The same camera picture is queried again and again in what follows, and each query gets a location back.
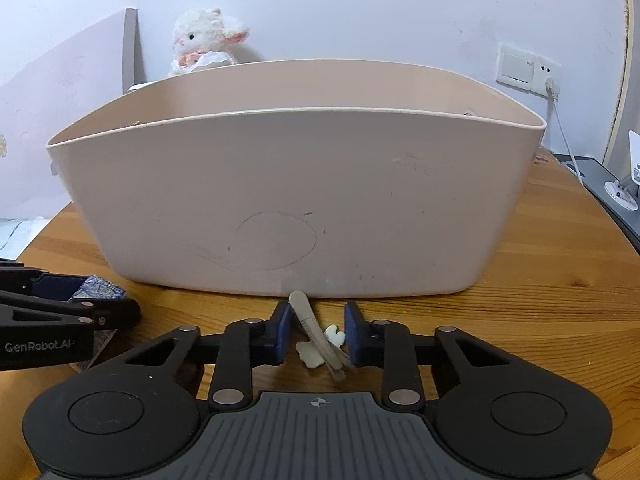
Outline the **beige hair clip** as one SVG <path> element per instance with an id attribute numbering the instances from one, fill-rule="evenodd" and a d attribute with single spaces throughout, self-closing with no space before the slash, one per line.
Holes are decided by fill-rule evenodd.
<path id="1" fill-rule="evenodd" d="M 326 362 L 332 378 L 341 382 L 346 378 L 345 370 L 350 365 L 348 355 L 340 348 L 335 347 L 321 329 L 317 318 L 314 316 L 308 297 L 300 290 L 294 290 L 288 296 L 288 303 L 295 312 L 299 324 L 303 327 L 309 340 L 314 344 L 320 356 Z"/>

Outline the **white phone stand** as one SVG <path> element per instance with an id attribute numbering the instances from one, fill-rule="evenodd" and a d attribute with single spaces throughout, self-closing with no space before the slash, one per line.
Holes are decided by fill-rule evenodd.
<path id="1" fill-rule="evenodd" d="M 640 185 L 640 168 L 639 168 L 639 133 L 630 130 L 629 139 L 629 160 L 630 171 L 622 180 L 606 181 L 604 184 L 605 192 L 614 200 L 614 202 L 626 210 L 635 212 L 639 209 L 638 198 L 632 192 L 632 187 L 636 188 Z"/>

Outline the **white pillow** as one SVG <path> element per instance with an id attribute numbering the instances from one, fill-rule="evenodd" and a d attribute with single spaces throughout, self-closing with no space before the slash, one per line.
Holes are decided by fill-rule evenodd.
<path id="1" fill-rule="evenodd" d="M 0 258 L 16 260 L 35 237 L 48 225 L 49 219 L 0 221 Z"/>

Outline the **white wall switch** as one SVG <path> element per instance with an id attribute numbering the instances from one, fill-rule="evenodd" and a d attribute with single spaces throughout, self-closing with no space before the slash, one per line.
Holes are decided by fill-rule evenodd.
<path id="1" fill-rule="evenodd" d="M 511 88 L 531 92 L 536 55 L 510 44 L 500 44 L 496 81 Z"/>

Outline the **white plush lamb toy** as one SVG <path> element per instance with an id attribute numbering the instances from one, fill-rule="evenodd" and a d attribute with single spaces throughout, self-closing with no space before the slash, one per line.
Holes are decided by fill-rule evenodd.
<path id="1" fill-rule="evenodd" d="M 238 64 L 232 48 L 250 36 L 250 29 L 219 9 L 189 10 L 175 21 L 169 77 Z"/>

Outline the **beige plastic storage bin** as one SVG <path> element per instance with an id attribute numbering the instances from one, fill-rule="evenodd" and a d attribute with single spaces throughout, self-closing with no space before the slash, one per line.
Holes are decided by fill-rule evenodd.
<path id="1" fill-rule="evenodd" d="M 271 61 L 154 82 L 47 150 L 124 278 L 260 296 L 420 296 L 478 280 L 546 127 L 448 70 Z"/>

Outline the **white wall socket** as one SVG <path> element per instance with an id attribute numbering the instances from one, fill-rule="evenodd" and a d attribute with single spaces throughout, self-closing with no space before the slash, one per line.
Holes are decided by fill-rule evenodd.
<path id="1" fill-rule="evenodd" d="M 544 56 L 533 55 L 533 76 L 529 84 L 529 92 L 537 96 L 548 98 L 550 96 L 550 84 L 557 87 L 562 79 L 562 65 L 545 58 Z"/>

